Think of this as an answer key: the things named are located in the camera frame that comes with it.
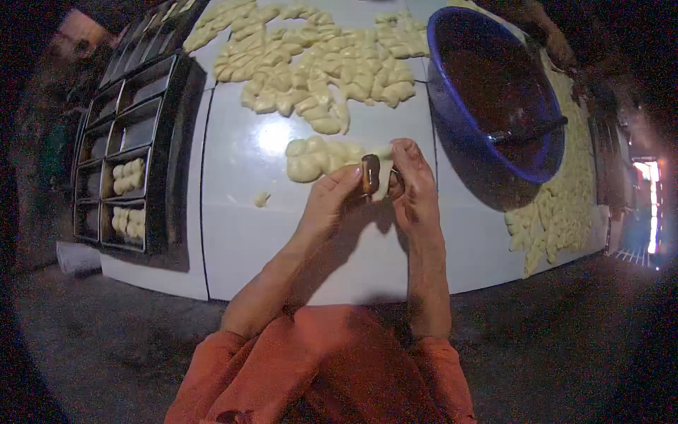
concrete floor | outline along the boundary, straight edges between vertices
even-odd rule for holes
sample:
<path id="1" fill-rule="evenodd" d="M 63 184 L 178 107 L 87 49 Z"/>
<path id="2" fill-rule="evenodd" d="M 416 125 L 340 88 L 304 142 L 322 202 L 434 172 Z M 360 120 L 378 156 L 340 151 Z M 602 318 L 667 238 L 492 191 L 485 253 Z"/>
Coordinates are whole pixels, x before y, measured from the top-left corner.
<path id="1" fill-rule="evenodd" d="M 451 342 L 480 421 L 599 422 L 611 414 L 664 298 L 658 276 L 596 255 L 453 296 Z M 225 307 L 102 275 L 72 279 L 56 266 L 17 275 L 12 301 L 31 358 L 76 423 L 161 422 L 196 344 Z"/>

bowl rim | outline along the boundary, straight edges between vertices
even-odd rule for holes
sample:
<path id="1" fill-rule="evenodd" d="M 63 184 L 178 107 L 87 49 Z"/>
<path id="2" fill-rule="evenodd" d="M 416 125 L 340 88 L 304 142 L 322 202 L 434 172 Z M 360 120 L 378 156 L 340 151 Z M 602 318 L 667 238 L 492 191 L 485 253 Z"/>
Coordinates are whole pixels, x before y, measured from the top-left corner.
<path id="1" fill-rule="evenodd" d="M 426 26 L 426 38 L 428 41 L 429 45 L 429 50 L 431 51 L 431 61 L 433 61 L 433 64 L 435 65 L 436 71 L 442 76 L 442 82 L 443 85 L 445 86 L 447 93 L 451 95 L 452 100 L 459 106 L 459 111 L 461 112 L 462 116 L 464 119 L 471 124 L 473 127 L 473 130 L 476 131 L 476 133 L 481 134 L 483 136 L 483 144 L 484 146 L 490 151 L 492 156 L 500 161 L 504 166 L 506 166 L 508 169 L 511 170 L 511 172 L 514 172 L 517 174 L 519 177 L 521 177 L 524 180 L 536 183 L 536 184 L 543 184 L 546 181 L 549 181 L 556 175 L 558 172 L 558 169 L 560 169 L 560 165 L 563 159 L 563 155 L 565 152 L 565 132 L 563 131 L 562 135 L 562 141 L 559 144 L 562 144 L 562 148 L 558 148 L 557 152 L 557 160 L 555 166 L 555 169 L 553 172 L 547 171 L 544 168 L 541 168 L 539 166 L 535 167 L 532 166 L 530 168 L 520 168 L 516 166 L 512 161 L 510 161 L 506 156 L 501 154 L 492 143 L 490 143 L 487 140 L 487 134 L 480 130 L 478 128 L 478 123 L 475 120 L 475 118 L 471 115 L 471 112 L 468 111 L 468 108 L 464 104 L 463 100 L 461 99 L 461 96 L 457 92 L 456 88 L 452 84 L 452 82 L 449 80 L 449 75 L 447 75 L 447 72 L 445 72 L 445 69 L 443 68 L 442 65 L 442 59 L 441 59 L 441 54 L 440 54 L 440 49 L 439 49 L 439 43 L 438 40 L 435 36 L 435 31 L 436 31 L 436 23 L 440 21 L 442 18 L 445 16 L 449 16 L 450 14 L 457 14 L 458 12 L 461 12 L 463 14 L 471 14 L 475 15 L 476 18 L 480 18 L 487 23 L 490 23 L 492 25 L 495 25 L 498 27 L 498 30 L 502 32 L 504 35 L 506 35 L 514 44 L 520 46 L 520 47 L 525 47 L 522 41 L 518 37 L 516 37 L 512 32 L 510 32 L 504 25 L 501 23 L 495 21 L 494 19 L 490 18 L 489 16 L 486 16 L 485 14 L 482 14 L 481 12 L 478 12 L 477 10 L 469 9 L 467 7 L 459 7 L 459 6 L 447 6 L 447 7 L 442 7 L 441 9 L 438 9 L 431 15 L 431 17 L 428 19 L 428 24 Z M 560 104 L 558 101 L 558 97 L 556 97 L 555 92 L 553 91 L 553 86 L 551 85 L 551 80 L 549 80 L 547 75 L 544 75 L 544 78 L 546 79 L 546 82 L 548 83 L 548 89 L 549 93 L 551 95 L 551 99 L 553 99 L 553 104 L 555 105 L 555 110 L 554 112 L 560 116 L 562 114 L 561 109 L 560 109 Z M 539 153 L 535 155 L 543 157 L 545 160 L 548 155 L 549 155 L 549 145 L 554 142 L 553 138 L 551 137 L 553 134 L 556 134 L 555 132 L 551 132 L 550 134 L 547 134 L 546 136 L 549 137 L 549 143 L 544 143 L 542 145 L 542 148 L 539 150 Z"/>

white countertop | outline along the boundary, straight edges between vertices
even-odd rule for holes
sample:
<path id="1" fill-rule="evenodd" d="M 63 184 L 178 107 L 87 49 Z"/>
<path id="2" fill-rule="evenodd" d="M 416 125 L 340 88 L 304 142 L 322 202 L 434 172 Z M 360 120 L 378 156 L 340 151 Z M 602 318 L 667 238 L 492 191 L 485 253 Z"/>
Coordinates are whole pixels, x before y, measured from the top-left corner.
<path id="1" fill-rule="evenodd" d="M 268 3 L 273 2 L 258 0 L 259 5 Z M 398 12 L 405 8 L 409 8 L 415 18 L 427 21 L 436 9 L 446 5 L 444 0 L 314 0 L 307 3 L 330 12 L 336 24 L 346 28 L 372 28 L 375 12 Z M 300 22 L 276 19 L 268 28 L 297 26 Z M 284 150 L 290 140 L 314 134 L 310 125 L 294 114 L 290 118 L 278 113 L 257 115 L 243 108 L 239 95 L 244 83 L 216 84 L 211 77 L 212 67 L 220 45 L 227 39 L 228 31 L 222 31 L 215 40 L 192 54 L 209 75 L 201 111 L 210 104 L 214 89 L 202 163 L 203 251 L 200 253 L 204 254 L 206 275 L 201 282 L 204 284 L 206 277 L 210 298 L 224 300 L 230 300 L 244 287 L 294 232 L 311 185 L 287 179 Z M 426 61 L 421 58 L 408 60 L 417 79 L 426 79 Z M 400 137 L 412 138 L 420 145 L 437 176 L 451 293 L 521 278 L 525 252 L 509 252 L 511 237 L 506 231 L 503 213 L 483 204 L 459 179 L 434 136 L 426 86 L 417 83 L 415 88 L 416 96 L 395 110 L 382 103 L 368 107 L 350 100 L 348 135 L 328 138 L 357 141 L 368 150 Z M 200 126 L 196 126 L 196 132 L 200 131 Z M 192 158 L 192 175 L 195 174 L 193 166 L 197 165 L 199 163 L 194 163 Z M 191 185 L 189 202 L 197 201 L 195 187 Z M 271 198 L 267 207 L 258 209 L 252 200 L 261 191 L 271 193 Z M 196 219 L 195 214 L 189 214 L 189 220 L 192 220 L 189 234 Z M 586 248 L 578 252 L 560 252 L 557 265 L 604 248 L 605 208 L 593 207 L 591 220 L 593 228 Z M 386 205 L 364 208 L 349 216 L 339 239 L 332 245 L 333 250 L 321 252 L 303 279 L 309 292 L 324 281 L 309 303 L 359 304 L 404 299 L 407 255 L 393 221 L 392 208 Z M 190 252 L 193 272 L 196 261 L 193 251 Z M 550 267 L 552 265 L 544 259 L 538 271 Z M 184 282 L 177 284 L 183 288 L 179 290 L 175 283 L 167 282 L 153 287 L 137 285 L 203 298 L 202 292 L 186 291 Z"/>

